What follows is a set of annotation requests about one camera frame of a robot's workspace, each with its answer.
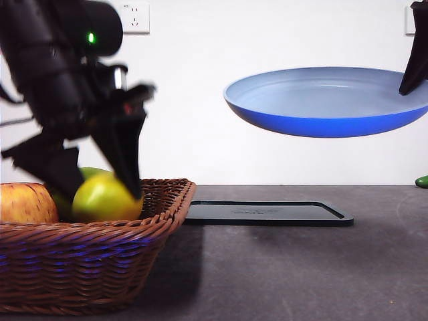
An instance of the basket rim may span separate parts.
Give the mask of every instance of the basket rim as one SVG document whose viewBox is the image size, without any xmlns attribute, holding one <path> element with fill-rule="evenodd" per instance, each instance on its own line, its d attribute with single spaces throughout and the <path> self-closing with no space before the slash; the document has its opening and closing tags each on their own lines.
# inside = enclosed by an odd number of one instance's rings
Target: basket rim
<svg viewBox="0 0 428 321">
<path fill-rule="evenodd" d="M 0 223 L 0 243 L 31 242 L 46 243 L 89 243 L 146 241 L 167 237 L 185 220 L 196 184 L 188 179 L 142 179 L 142 183 L 167 183 L 182 181 L 183 188 L 177 195 L 178 208 L 153 217 L 137 220 L 97 221 L 91 223 Z"/>
</svg>

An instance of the electrical socket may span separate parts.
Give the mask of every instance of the electrical socket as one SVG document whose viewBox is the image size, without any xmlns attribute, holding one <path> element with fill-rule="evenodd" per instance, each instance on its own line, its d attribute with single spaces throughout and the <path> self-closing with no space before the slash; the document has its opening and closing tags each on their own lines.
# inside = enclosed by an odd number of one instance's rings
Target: electrical socket
<svg viewBox="0 0 428 321">
<path fill-rule="evenodd" d="M 124 33 L 150 33 L 150 6 L 144 1 L 121 1 L 120 20 Z"/>
</svg>

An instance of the gray countertop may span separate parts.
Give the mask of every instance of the gray countertop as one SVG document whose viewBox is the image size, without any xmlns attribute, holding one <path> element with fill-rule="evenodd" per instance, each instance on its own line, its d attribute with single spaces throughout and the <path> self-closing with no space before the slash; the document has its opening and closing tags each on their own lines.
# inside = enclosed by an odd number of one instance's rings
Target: gray countertop
<svg viewBox="0 0 428 321">
<path fill-rule="evenodd" d="M 427 321 L 428 190 L 414 186 L 199 186 L 195 199 L 308 201 L 352 227 L 184 225 L 126 310 L 0 320 Z"/>
</svg>

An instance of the black plastic tray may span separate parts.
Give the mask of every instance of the black plastic tray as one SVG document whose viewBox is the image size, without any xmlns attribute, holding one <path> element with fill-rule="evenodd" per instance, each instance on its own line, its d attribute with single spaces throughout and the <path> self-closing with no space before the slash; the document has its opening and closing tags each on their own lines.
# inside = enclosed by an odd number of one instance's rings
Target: black plastic tray
<svg viewBox="0 0 428 321">
<path fill-rule="evenodd" d="M 354 218 L 317 201 L 194 200 L 191 202 L 185 224 L 350 226 L 354 224 Z"/>
</svg>

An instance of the brown wicker basket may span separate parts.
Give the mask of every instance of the brown wicker basket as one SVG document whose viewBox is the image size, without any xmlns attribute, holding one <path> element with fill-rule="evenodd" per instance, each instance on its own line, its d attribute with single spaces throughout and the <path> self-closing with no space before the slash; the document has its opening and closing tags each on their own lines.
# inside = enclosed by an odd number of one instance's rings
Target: brown wicker basket
<svg viewBox="0 0 428 321">
<path fill-rule="evenodd" d="M 0 312 L 99 314 L 127 307 L 196 185 L 142 180 L 141 220 L 0 225 Z"/>
</svg>

